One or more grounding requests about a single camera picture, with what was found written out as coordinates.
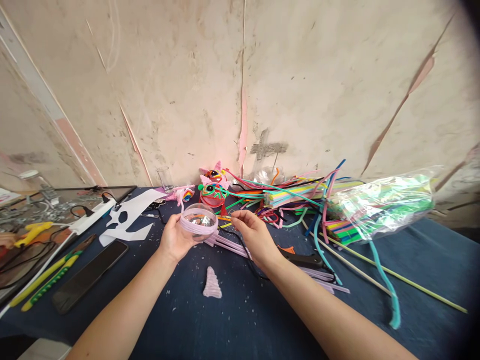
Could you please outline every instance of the power strip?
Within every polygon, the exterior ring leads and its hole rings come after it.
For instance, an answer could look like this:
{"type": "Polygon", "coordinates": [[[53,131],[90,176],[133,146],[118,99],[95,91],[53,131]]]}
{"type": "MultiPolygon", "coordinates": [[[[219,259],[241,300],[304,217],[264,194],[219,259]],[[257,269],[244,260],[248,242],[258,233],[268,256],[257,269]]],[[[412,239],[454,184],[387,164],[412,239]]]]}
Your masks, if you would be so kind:
{"type": "Polygon", "coordinates": [[[72,225],[70,225],[69,229],[72,232],[77,233],[77,235],[83,234],[89,227],[91,227],[97,220],[99,220],[104,214],[106,214],[111,208],[113,208],[116,204],[114,199],[110,199],[108,202],[99,203],[93,209],[91,209],[94,213],[91,216],[83,215],[77,221],[75,221],[72,225]]]}

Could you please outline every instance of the plastic bag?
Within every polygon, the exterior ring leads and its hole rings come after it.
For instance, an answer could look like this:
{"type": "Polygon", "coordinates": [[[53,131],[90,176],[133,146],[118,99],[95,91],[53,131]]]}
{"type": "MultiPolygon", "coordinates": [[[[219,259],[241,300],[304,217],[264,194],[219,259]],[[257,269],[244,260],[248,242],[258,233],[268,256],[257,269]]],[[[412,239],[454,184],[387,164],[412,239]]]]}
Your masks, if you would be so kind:
{"type": "Polygon", "coordinates": [[[364,240],[397,232],[434,208],[431,184],[441,169],[432,166],[339,191],[328,199],[328,209],[364,240]]]}

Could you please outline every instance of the blue tablecloth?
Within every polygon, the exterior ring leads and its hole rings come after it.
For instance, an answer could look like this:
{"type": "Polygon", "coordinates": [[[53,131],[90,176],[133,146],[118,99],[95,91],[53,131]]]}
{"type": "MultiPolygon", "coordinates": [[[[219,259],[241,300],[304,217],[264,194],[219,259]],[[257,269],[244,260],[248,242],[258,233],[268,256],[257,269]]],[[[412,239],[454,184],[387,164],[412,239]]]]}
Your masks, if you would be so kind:
{"type": "MultiPolygon", "coordinates": [[[[138,195],[146,188],[134,191],[138,195]]],[[[178,213],[163,205],[165,220],[178,213]]],[[[109,216],[99,220],[76,243],[100,235],[109,216]]],[[[140,217],[139,229],[152,222],[140,217]]],[[[163,225],[157,219],[145,241],[128,243],[127,254],[66,315],[59,315],[51,294],[101,250],[93,243],[74,267],[30,311],[20,306],[0,320],[0,336],[26,334],[73,345],[95,316],[127,285],[158,248],[163,225]]],[[[281,247],[297,254],[314,252],[302,226],[269,227],[281,247]]],[[[223,236],[237,241],[232,235],[223,236]]],[[[401,327],[392,330],[390,298],[326,253],[351,294],[336,296],[384,329],[420,359],[455,359],[478,316],[480,245],[431,220],[423,219],[399,233],[375,241],[382,264],[469,310],[464,314],[390,276],[400,300],[401,327]]],[[[372,257],[368,246],[352,249],[372,257]]],[[[346,251],[341,254],[382,282],[374,266],[346,251]]],[[[246,259],[220,247],[199,244],[178,264],[158,298],[131,356],[132,359],[321,359],[325,355],[277,289],[258,280],[246,259]],[[207,267],[218,277],[222,299],[202,295],[207,267]]]]}

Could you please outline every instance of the pink stripe on wall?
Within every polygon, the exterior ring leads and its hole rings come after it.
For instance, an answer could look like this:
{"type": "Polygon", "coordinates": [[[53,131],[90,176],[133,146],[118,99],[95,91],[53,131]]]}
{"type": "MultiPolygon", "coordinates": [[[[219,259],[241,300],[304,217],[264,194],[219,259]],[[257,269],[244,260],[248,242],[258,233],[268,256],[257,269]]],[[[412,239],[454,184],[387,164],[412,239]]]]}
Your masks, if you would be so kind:
{"type": "Polygon", "coordinates": [[[93,159],[91,158],[89,152],[85,148],[82,140],[79,135],[73,128],[70,121],[66,118],[59,118],[53,121],[58,129],[58,132],[62,136],[63,140],[70,146],[70,149],[80,161],[83,169],[90,177],[90,180],[94,185],[107,186],[107,182],[100,173],[99,169],[95,165],[93,159]]]}

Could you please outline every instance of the black smartphone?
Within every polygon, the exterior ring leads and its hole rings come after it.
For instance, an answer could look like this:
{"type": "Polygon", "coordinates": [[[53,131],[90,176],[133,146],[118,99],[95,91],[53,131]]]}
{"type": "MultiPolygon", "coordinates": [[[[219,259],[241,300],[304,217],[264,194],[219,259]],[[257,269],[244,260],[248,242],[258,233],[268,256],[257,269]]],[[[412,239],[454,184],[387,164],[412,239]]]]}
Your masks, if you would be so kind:
{"type": "Polygon", "coordinates": [[[64,283],[51,297],[60,315],[66,314],[88,290],[127,252],[129,247],[118,240],[95,256],[79,272],[64,283]]]}

